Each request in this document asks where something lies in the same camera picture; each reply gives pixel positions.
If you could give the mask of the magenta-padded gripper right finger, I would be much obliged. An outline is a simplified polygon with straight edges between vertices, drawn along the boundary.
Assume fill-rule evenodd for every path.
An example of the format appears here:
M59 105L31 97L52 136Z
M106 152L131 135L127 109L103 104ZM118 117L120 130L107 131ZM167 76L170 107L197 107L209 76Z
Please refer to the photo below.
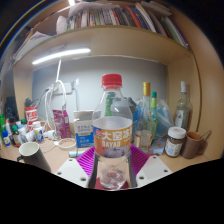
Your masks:
M130 148L129 177L132 188L140 188L157 181L172 171L155 154L146 154L135 146Z

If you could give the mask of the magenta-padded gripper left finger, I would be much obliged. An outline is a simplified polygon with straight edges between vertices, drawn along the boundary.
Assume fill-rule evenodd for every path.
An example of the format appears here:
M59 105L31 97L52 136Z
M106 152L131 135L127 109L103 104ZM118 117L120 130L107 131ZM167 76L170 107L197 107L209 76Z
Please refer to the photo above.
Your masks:
M55 172L55 175L78 186L87 188L92 173L93 161L94 149L90 148L77 158L68 158Z

